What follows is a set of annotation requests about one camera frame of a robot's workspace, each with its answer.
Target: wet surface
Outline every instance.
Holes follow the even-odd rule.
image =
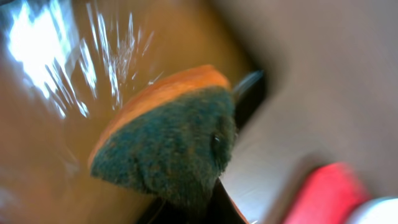
[[[127,100],[212,64],[255,70],[203,1],[14,1],[0,7],[0,222],[131,223],[152,201],[89,177]]]

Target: scrubbing sponge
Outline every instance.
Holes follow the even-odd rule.
[[[213,67],[161,80],[103,133],[91,175],[201,211],[231,158],[233,110],[229,83]]]

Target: green scouring pad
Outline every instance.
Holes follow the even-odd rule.
[[[89,158],[93,177],[200,212],[231,158],[229,83],[211,66],[177,73],[133,98]]]

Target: beige wall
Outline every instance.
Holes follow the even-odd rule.
[[[397,3],[214,1],[264,67],[273,95],[223,178],[247,216],[269,215],[298,161],[346,161],[376,195],[398,194]]]

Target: red object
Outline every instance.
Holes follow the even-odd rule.
[[[331,164],[307,178],[284,224],[344,223],[368,200],[368,193],[344,164]]]

